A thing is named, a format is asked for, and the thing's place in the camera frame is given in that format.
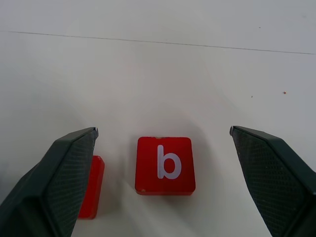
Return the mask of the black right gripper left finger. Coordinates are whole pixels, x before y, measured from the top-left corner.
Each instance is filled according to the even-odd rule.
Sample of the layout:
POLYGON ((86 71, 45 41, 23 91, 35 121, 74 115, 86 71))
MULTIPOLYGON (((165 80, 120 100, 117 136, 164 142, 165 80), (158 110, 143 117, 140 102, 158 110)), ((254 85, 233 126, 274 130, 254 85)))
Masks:
POLYGON ((0 237, 71 237, 97 138, 89 127, 53 142, 0 205, 0 237))

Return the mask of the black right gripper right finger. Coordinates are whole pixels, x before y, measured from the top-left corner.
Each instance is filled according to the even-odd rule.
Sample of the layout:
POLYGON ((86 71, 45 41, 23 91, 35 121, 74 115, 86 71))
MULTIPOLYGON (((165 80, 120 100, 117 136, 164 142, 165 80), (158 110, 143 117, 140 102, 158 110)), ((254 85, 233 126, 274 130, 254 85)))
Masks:
POLYGON ((241 126, 230 135, 272 237, 316 237, 316 172, 281 138, 241 126))

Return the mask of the red letter b block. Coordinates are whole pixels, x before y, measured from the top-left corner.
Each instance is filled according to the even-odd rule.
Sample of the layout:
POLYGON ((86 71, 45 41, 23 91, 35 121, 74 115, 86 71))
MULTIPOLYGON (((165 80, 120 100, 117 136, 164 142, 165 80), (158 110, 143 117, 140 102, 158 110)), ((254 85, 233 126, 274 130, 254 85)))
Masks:
POLYGON ((135 190, 140 195, 189 196, 196 189, 192 142, 188 137, 140 137, 135 190))

